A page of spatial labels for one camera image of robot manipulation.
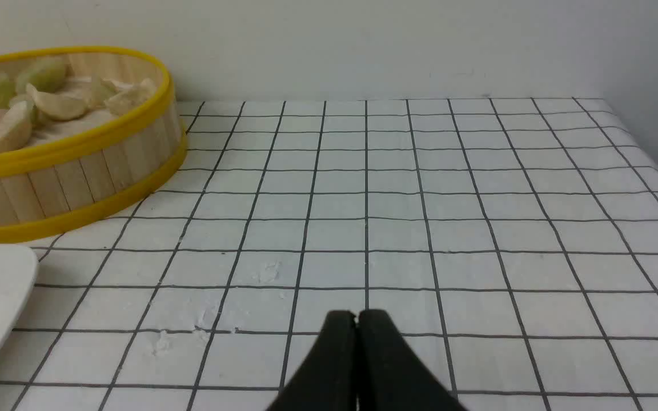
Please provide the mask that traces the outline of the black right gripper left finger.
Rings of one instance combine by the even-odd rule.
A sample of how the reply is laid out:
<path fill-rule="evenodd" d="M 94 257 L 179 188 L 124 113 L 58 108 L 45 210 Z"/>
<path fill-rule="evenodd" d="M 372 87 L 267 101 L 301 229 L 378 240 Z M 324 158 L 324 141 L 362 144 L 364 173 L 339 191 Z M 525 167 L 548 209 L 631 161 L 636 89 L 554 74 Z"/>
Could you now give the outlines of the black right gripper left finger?
<path fill-rule="evenodd" d="M 330 311 L 318 338 L 269 410 L 355 410 L 357 325 L 349 311 Z"/>

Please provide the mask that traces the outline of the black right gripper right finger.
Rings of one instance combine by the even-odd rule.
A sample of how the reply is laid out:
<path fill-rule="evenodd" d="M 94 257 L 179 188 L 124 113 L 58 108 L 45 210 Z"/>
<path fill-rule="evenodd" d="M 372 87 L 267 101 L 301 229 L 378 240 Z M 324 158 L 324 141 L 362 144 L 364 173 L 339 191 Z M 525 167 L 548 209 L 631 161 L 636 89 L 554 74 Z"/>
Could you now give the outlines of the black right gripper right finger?
<path fill-rule="evenodd" d="M 416 356 L 389 314 L 359 314 L 360 410 L 465 410 Z"/>

